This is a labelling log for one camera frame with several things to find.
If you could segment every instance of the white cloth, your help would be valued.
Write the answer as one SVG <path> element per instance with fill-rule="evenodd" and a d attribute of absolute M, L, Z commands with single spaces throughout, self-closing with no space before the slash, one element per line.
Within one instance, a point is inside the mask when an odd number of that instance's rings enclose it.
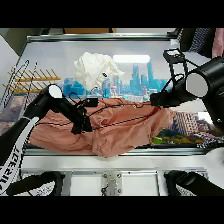
<path fill-rule="evenodd" d="M 118 69 L 110 56 L 103 54 L 85 52 L 74 64 L 75 80 L 82 84 L 88 91 L 91 91 L 95 87 L 101 88 L 106 78 L 124 74 L 124 72 Z"/>

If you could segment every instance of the metal frame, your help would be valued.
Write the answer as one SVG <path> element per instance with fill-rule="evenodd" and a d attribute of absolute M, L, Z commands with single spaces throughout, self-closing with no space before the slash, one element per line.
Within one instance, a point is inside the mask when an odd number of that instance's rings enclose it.
<path fill-rule="evenodd" d="M 28 43 L 33 42 L 61 42 L 61 41 L 170 41 L 176 39 L 166 33 L 107 33 L 107 34 L 64 34 L 64 35 L 41 35 L 28 36 L 23 51 L 16 63 L 18 65 L 23 52 Z M 191 156 L 205 155 L 212 149 L 200 148 L 175 148 L 175 149 L 134 149 L 124 153 L 121 156 Z M 29 147 L 25 156 L 68 156 L 67 154 L 54 153 L 46 149 L 38 149 L 37 147 Z"/>

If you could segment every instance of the metal bracket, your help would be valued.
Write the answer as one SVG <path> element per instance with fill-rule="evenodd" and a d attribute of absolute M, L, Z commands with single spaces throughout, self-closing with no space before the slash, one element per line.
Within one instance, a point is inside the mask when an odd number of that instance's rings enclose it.
<path fill-rule="evenodd" d="M 103 172 L 101 192 L 102 196 L 119 196 L 122 193 L 121 172 Z"/>

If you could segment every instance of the pink garment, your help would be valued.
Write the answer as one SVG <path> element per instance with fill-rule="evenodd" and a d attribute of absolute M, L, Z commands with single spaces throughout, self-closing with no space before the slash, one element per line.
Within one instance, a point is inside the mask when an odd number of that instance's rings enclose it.
<path fill-rule="evenodd" d="M 97 108 L 86 108 L 88 115 L 103 107 L 118 104 L 134 104 L 106 108 L 93 116 L 90 122 L 93 128 L 110 125 L 141 116 L 141 119 L 124 122 L 118 125 L 104 127 L 92 132 L 74 135 L 71 133 L 73 124 L 59 126 L 40 124 L 34 128 L 30 142 L 42 148 L 47 148 L 70 154 L 92 154 L 103 157 L 119 155 L 141 145 L 151 142 L 153 137 L 173 123 L 175 112 L 149 105 L 150 102 L 133 103 L 124 99 L 102 99 Z M 66 124 L 69 122 L 60 113 L 49 111 L 41 123 Z"/>
<path fill-rule="evenodd" d="M 212 58 L 224 56 L 224 28 L 216 28 L 212 47 Z"/>

